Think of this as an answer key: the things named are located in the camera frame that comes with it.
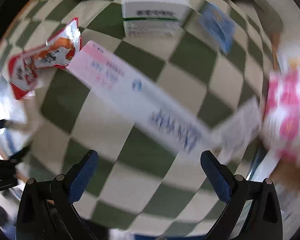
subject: red and white snack bag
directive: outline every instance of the red and white snack bag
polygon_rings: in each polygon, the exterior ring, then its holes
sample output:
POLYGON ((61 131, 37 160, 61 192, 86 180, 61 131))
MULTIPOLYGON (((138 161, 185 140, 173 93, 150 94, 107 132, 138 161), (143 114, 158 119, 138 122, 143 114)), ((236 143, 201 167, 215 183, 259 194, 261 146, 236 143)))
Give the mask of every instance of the red and white snack bag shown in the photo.
POLYGON ((300 164, 300 69, 270 74, 260 135, 267 148, 300 164))
POLYGON ((82 46, 78 26, 78 18, 74 18, 44 45, 24 51, 9 60, 10 85, 16 99, 22 98, 35 88, 38 68, 65 68, 71 62, 82 46))

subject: white box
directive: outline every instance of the white box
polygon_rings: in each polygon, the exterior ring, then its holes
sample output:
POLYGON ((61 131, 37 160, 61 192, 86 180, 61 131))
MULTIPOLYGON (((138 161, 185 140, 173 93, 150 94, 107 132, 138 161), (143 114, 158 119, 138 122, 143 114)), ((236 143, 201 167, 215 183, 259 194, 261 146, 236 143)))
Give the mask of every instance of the white box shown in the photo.
POLYGON ((186 16, 189 0, 122 0, 126 36, 173 36, 186 16))

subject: blue plastic wrapper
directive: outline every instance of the blue plastic wrapper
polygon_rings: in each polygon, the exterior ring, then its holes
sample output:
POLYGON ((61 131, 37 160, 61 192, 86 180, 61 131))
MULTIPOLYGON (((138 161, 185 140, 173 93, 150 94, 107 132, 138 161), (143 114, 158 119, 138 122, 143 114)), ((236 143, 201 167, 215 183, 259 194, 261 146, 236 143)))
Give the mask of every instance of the blue plastic wrapper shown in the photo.
POLYGON ((200 24, 220 44, 227 54, 232 46, 234 34, 233 20, 213 4, 208 4, 201 12, 200 24))

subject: green stripe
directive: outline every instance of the green stripe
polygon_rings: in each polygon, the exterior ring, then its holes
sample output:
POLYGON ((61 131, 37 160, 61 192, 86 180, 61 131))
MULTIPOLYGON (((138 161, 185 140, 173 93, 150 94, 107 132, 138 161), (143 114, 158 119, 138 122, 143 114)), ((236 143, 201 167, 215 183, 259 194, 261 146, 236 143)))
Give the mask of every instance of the green stripe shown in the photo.
POLYGON ((169 18, 145 18, 145 17, 135 17, 135 18, 124 18, 123 21, 140 21, 140 20, 159 20, 159 21, 178 21, 178 19, 169 18))

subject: green and beige checkered surface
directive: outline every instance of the green and beige checkered surface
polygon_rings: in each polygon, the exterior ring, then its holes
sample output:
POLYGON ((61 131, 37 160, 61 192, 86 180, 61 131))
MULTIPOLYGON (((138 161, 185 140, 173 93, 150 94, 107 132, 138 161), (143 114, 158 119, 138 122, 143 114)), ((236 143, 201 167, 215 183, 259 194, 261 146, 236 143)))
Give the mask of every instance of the green and beige checkered surface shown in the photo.
MULTIPOLYGON (((190 0, 188 17, 173 38, 124 36, 121 0, 35 0, 0 45, 0 100, 12 102, 7 61, 42 44, 79 17, 83 44, 93 40, 121 57, 167 91, 210 128, 256 95, 265 100, 272 68, 271 44, 260 22, 229 0, 190 0), (213 3, 236 23, 231 51, 224 55, 197 23, 197 12, 213 3)), ((32 142, 29 176, 38 181, 65 173, 89 149, 99 167, 81 200, 82 217, 109 228, 143 235, 192 236, 209 231, 224 204, 200 164, 175 157, 97 98, 68 71, 39 73, 36 92, 43 126, 32 142)), ((12 136, 9 144, 17 143, 12 136)), ((247 176, 253 141, 227 166, 247 176)))

